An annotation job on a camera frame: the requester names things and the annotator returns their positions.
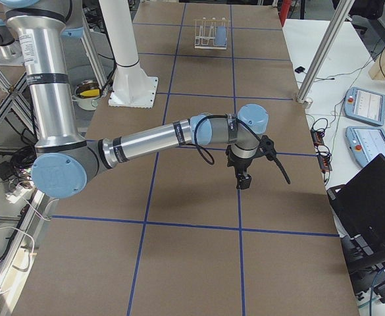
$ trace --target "white mounting plate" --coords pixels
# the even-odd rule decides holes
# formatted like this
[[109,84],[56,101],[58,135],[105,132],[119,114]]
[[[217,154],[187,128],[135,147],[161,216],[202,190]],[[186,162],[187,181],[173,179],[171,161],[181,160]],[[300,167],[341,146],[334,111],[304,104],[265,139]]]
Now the white mounting plate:
[[157,93],[157,86],[159,79],[157,77],[148,77],[155,82],[152,90],[148,90],[143,96],[136,98],[133,101],[127,101],[125,97],[119,96],[117,91],[112,92],[109,98],[109,105],[111,107],[139,107],[150,109],[154,105],[154,99]]
[[5,59],[0,52],[0,66],[24,66],[24,57],[21,55],[15,59]]

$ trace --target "cable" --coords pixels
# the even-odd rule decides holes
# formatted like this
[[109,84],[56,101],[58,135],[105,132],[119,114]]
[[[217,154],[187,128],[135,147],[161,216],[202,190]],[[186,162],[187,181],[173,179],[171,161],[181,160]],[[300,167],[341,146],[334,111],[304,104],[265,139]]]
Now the cable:
[[[250,128],[244,121],[242,121],[242,120],[240,120],[240,119],[238,119],[238,118],[237,118],[236,120],[237,120],[238,123],[240,123],[243,127],[245,127],[245,128],[248,130],[248,132],[251,133],[251,134],[253,135],[253,137],[255,137],[255,138],[258,140],[258,142],[259,142],[259,146],[258,146],[258,147],[261,148],[261,143],[263,142],[263,140],[262,140],[261,138],[259,138],[258,135],[256,135],[256,133],[254,133],[254,131],[252,131],[252,129],[251,129],[251,128]],[[266,156],[267,154],[268,154],[268,152],[266,152],[266,153],[260,155],[259,157]],[[274,160],[274,162],[276,163],[277,167],[280,169],[281,173],[283,174],[284,179],[286,179],[286,182],[287,182],[288,184],[291,184],[289,175],[287,174],[286,169],[284,169],[284,167],[283,167],[282,163],[280,162],[280,160],[278,160],[278,158],[275,157],[275,156],[274,156],[274,159],[273,159],[273,160]]]
[[373,297],[373,294],[374,294],[374,286],[375,286],[375,281],[376,281],[376,278],[378,277],[378,275],[383,271],[385,270],[385,267],[381,268],[374,276],[374,279],[372,281],[372,286],[371,286],[371,294],[369,296],[369,316],[372,316],[372,297]]
[[292,11],[291,11],[291,13],[290,13],[290,15],[289,15],[289,17],[288,17],[288,18],[291,18],[291,17],[292,17],[292,15],[294,14],[294,12],[295,12],[295,8],[296,8],[296,5],[297,5],[297,2],[298,2],[298,0],[295,0],[295,4],[293,5]]
[[26,146],[15,151],[9,162],[18,172],[21,169],[31,168],[36,158],[37,155],[33,146]]
[[[6,193],[5,195],[13,195],[15,196],[13,193]],[[44,217],[29,201],[27,201],[26,199],[24,199],[22,196],[20,196],[20,199],[23,199],[32,209],[33,211],[36,213],[36,215],[40,218],[40,219],[43,219],[44,221],[47,221],[49,222],[52,218],[51,217]]]
[[214,160],[214,157],[213,157],[213,155],[211,155],[211,153],[208,151],[208,149],[207,148],[205,148],[205,147],[203,147],[203,146],[201,146],[201,145],[196,145],[196,144],[186,144],[186,145],[188,145],[188,146],[193,146],[193,147],[195,147],[195,148],[200,148],[200,150],[202,150],[202,151],[204,151],[208,156],[209,156],[209,158],[210,158],[210,160],[207,160],[207,159],[204,159],[209,165],[214,165],[214,163],[215,163],[215,160]]
[[33,134],[34,134],[34,138],[36,140],[38,140],[38,136],[37,136],[37,128],[36,128],[36,116],[34,114],[34,103],[33,103],[33,99],[30,98],[30,118],[32,120],[32,128],[33,128]]
[[112,57],[108,57],[108,56],[104,56],[104,55],[102,55],[102,54],[99,54],[99,53],[97,53],[100,57],[103,57],[103,58],[106,58],[106,59],[110,59],[111,61],[114,61],[115,60],[115,58],[112,58]]
[[28,139],[26,136],[24,136],[24,131],[23,131],[23,132],[19,132],[19,131],[15,128],[15,126],[10,122],[10,120],[9,120],[7,117],[5,117],[4,120],[5,120],[5,122],[8,123],[8,125],[9,125],[9,126],[10,126],[10,127],[11,127],[11,128],[18,134],[18,135],[20,135],[21,140],[22,140],[23,143],[25,143],[26,145],[34,145],[33,142],[32,142],[30,139]]
[[[316,123],[318,123],[318,122],[320,122],[322,120],[326,121],[325,127],[324,128],[315,129]],[[325,117],[318,118],[317,120],[314,120],[314,122],[312,124],[312,127],[311,127],[311,130],[314,130],[315,132],[320,133],[320,136],[324,137],[325,136],[325,131],[328,130],[331,127],[331,125],[328,126],[328,123],[329,123],[329,121]]]
[[[17,228],[17,227],[11,227],[11,226],[0,227],[0,230],[3,230],[3,229],[13,229],[13,230],[18,231],[18,232],[20,232],[21,234],[23,234],[23,235],[29,237],[29,239],[31,239],[31,241],[32,241],[32,249],[31,249],[31,252],[30,252],[29,257],[28,257],[28,258],[29,258],[29,263],[28,263],[28,270],[27,270],[27,271],[29,271],[29,270],[31,269],[32,265],[33,265],[33,260],[30,260],[30,258],[33,257],[33,254],[34,254],[34,244],[35,244],[35,243],[34,243],[34,238],[33,238],[33,236],[27,234],[26,232],[22,231],[21,229],[19,229],[19,228]],[[16,284],[13,284],[13,285],[12,285],[10,288],[8,288],[7,290],[5,290],[5,291],[0,291],[0,294],[5,294],[5,293],[7,293],[7,292],[9,292],[9,291],[11,291],[11,290],[13,290],[13,289],[15,289],[15,288],[21,283],[21,281],[22,281],[22,279],[20,279]]]
[[203,147],[198,144],[198,140],[197,140],[197,133],[198,133],[199,126],[205,120],[211,120],[211,119],[227,119],[227,115],[207,115],[206,117],[203,117],[201,120],[199,120],[197,125],[195,126],[195,130],[193,131],[193,142],[194,142],[194,144],[197,145],[196,146],[197,151],[198,151],[199,155],[202,157],[202,159],[204,159],[204,161],[206,163],[208,163],[209,165],[212,166],[215,163],[214,157],[212,155],[209,155],[211,160],[208,160],[208,158],[206,158],[206,156],[204,156],[204,154],[202,153]]

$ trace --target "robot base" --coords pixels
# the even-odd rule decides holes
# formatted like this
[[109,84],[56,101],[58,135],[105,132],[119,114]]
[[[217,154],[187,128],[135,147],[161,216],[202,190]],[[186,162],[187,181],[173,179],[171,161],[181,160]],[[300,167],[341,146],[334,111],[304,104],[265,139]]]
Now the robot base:
[[137,69],[118,67],[113,83],[109,105],[113,107],[152,108],[159,79],[148,77],[137,65]]

